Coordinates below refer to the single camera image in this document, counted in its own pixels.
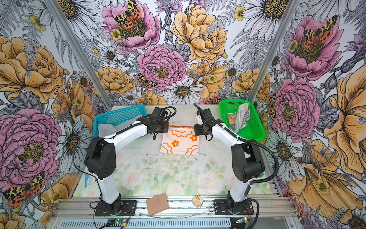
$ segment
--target wallet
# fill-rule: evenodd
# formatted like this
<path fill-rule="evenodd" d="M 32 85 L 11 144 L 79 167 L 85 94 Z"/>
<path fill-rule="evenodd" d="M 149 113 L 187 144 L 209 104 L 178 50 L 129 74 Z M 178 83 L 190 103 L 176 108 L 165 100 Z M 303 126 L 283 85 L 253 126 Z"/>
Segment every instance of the wallet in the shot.
<path fill-rule="evenodd" d="M 167 195 L 165 193 L 156 195 L 146 200 L 147 214 L 152 216 L 158 212 L 169 209 Z"/>

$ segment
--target orange flower print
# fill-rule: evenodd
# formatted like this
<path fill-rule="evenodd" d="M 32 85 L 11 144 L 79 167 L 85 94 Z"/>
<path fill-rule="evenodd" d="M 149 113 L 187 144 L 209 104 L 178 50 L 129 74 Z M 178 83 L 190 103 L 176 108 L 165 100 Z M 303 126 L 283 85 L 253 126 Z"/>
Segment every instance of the orange flower print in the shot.
<path fill-rule="evenodd" d="M 192 141 L 197 141 L 198 140 L 198 138 L 197 138 L 197 136 L 196 135 L 192 135 L 192 137 L 190 137 L 190 139 L 192 139 Z"/>
<path fill-rule="evenodd" d="M 173 147 L 179 146 L 179 142 L 177 140 L 174 140 L 172 142 Z"/>

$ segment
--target black mounting plate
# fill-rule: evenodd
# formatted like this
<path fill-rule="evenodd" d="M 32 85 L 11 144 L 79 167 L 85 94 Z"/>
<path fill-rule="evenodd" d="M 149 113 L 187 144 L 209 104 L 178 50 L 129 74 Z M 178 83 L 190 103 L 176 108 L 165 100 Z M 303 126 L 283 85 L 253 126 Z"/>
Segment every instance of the black mounting plate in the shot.
<path fill-rule="evenodd" d="M 122 207 L 127 208 L 127 210 L 130 212 L 131 216 L 135 215 L 136 210 L 136 200 L 122 200 Z M 100 204 L 100 207 L 96 209 L 95 216 L 111 216 L 110 211 L 105 208 L 102 204 Z M 128 212 L 126 212 L 125 209 L 122 209 L 117 215 L 115 216 L 128 216 Z"/>
<path fill-rule="evenodd" d="M 214 200 L 213 204 L 214 204 L 213 207 L 215 208 L 215 215 L 234 215 L 229 211 L 229 206 L 227 205 L 226 200 L 223 199 Z M 246 203 L 241 208 L 241 211 L 236 215 L 249 215 L 248 210 L 244 208 L 249 209 L 250 214 L 254 215 L 253 206 L 252 207 L 250 206 L 252 206 L 252 202 L 247 200 Z"/>

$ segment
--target metal post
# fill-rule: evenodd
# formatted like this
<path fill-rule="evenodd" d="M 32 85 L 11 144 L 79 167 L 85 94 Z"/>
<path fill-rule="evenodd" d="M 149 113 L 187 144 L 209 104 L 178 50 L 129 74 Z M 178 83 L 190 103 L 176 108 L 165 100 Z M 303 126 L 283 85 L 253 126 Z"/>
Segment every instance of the metal post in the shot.
<path fill-rule="evenodd" d="M 108 110 L 112 109 L 113 104 L 111 103 L 111 100 L 108 97 L 108 94 L 104 90 L 104 87 L 102 86 L 99 78 L 97 77 L 91 63 L 89 62 L 89 59 L 87 58 L 87 55 L 85 54 L 83 48 L 81 47 L 79 40 L 75 33 L 73 32 L 72 28 L 70 27 L 69 22 L 65 19 L 65 15 L 63 11 L 61 10 L 57 0 L 47 0 L 44 1 L 46 4 L 48 10 L 52 14 L 53 18 L 55 19 L 58 28 L 62 31 L 64 34 L 66 40 L 69 42 L 71 48 L 75 52 L 76 56 L 79 57 L 79 60 L 81 64 L 83 65 L 86 73 L 90 77 L 91 81 L 93 82 L 96 90 L 98 91 L 100 97 L 102 98 L 105 106 Z"/>
<path fill-rule="evenodd" d="M 249 101 L 253 102 L 254 98 L 257 96 L 258 91 L 261 87 L 261 84 L 266 77 L 269 65 L 271 64 L 273 58 L 276 55 L 278 46 L 280 45 L 280 42 L 287 31 L 289 25 L 291 24 L 291 20 L 294 17 L 294 14 L 296 12 L 296 9 L 300 3 L 300 0 L 289 0 L 286 10 L 283 14 L 283 18 L 280 23 L 280 27 L 278 28 L 277 32 L 274 34 L 271 46 L 269 47 L 269 50 L 267 52 L 266 57 L 264 58 L 264 61 L 262 63 L 262 66 L 259 70 L 259 74 L 257 77 L 257 80 L 255 81 L 253 85 L 253 89 L 250 92 L 249 95 Z"/>

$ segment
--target pink peony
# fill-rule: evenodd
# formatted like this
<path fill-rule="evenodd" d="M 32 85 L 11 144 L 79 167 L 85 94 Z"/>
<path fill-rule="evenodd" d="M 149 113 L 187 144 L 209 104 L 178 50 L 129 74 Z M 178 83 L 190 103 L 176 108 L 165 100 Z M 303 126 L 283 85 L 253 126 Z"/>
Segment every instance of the pink peony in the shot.
<path fill-rule="evenodd" d="M 46 179 L 53 176 L 59 167 L 55 156 L 60 135 L 58 123 L 39 110 L 1 116 L 0 188 L 24 187 L 42 172 Z"/>
<path fill-rule="evenodd" d="M 291 136 L 293 142 L 304 141 L 313 132 L 320 116 L 314 86 L 305 79 L 286 79 L 276 93 L 276 118 L 272 125 Z"/>
<path fill-rule="evenodd" d="M 141 9 L 141 18 L 138 19 L 132 28 L 126 29 L 124 25 L 119 25 L 115 17 L 120 14 L 126 14 L 127 4 L 121 6 L 117 4 L 117 8 L 111 5 L 110 8 L 102 9 L 102 17 L 104 30 L 111 33 L 111 40 L 117 42 L 117 51 L 122 54 L 134 52 L 137 49 L 144 49 L 151 44 L 156 44 L 160 39 L 160 21 L 158 16 L 150 13 L 146 3 L 142 6 L 136 0 L 137 7 Z"/>
<path fill-rule="evenodd" d="M 157 84 L 156 89 L 166 91 L 167 86 L 182 81 L 186 77 L 186 65 L 183 57 L 163 45 L 149 47 L 145 54 L 137 57 L 140 73 L 148 81 Z"/>
<path fill-rule="evenodd" d="M 305 48 L 304 31 L 307 29 L 316 31 L 326 23 L 326 21 L 320 22 L 320 18 L 314 21 L 313 18 L 306 16 L 295 29 L 295 34 L 290 37 L 289 52 L 284 60 L 285 69 L 295 73 L 298 77 L 306 77 L 310 81 L 317 80 L 326 73 L 342 53 L 337 52 L 337 48 L 343 29 L 338 31 L 339 17 L 336 17 L 335 20 L 333 34 L 329 40 L 324 43 L 315 41 L 310 48 Z"/>

